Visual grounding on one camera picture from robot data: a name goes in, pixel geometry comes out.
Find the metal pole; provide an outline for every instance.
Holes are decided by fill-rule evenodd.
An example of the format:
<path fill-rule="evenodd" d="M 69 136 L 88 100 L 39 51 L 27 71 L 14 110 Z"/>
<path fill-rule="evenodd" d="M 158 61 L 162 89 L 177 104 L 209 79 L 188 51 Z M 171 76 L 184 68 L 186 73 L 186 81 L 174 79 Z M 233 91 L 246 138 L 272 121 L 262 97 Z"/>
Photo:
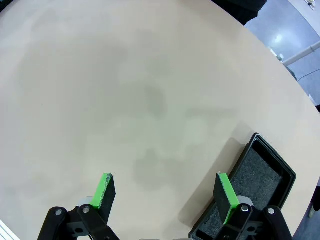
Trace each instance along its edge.
<path fill-rule="evenodd" d="M 302 52 L 290 57 L 289 59 L 285 60 L 283 62 L 283 65 L 285 65 L 286 67 L 295 63 L 296 61 L 304 58 L 305 56 L 313 53 L 316 49 L 320 48 L 320 41 L 318 41 L 317 43 L 309 46 L 307 49 L 303 50 Z"/>

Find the white tabletop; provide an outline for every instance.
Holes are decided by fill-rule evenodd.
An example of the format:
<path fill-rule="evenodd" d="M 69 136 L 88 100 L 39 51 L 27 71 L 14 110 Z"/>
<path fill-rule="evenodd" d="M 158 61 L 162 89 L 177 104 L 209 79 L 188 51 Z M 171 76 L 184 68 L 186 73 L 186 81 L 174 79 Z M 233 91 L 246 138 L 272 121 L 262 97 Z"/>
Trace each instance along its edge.
<path fill-rule="evenodd" d="M 114 174 L 120 239 L 185 238 L 254 132 L 296 173 L 294 233 L 319 177 L 320 116 L 209 0 L 15 0 L 0 14 L 0 218 L 36 239 Z"/>

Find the black tray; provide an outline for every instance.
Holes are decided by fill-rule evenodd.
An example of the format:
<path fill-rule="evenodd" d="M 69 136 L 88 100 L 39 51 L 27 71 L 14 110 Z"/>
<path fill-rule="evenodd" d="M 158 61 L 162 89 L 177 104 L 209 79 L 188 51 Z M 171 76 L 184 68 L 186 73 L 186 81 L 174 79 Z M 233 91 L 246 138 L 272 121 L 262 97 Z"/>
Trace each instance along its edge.
<path fill-rule="evenodd" d="M 250 198 L 255 208 L 262 210 L 266 206 L 278 206 L 281 209 L 296 180 L 296 174 L 276 150 L 259 133 L 255 133 L 229 179 L 235 193 Z M 188 236 L 195 240 L 214 240 L 221 227 L 213 199 Z"/>

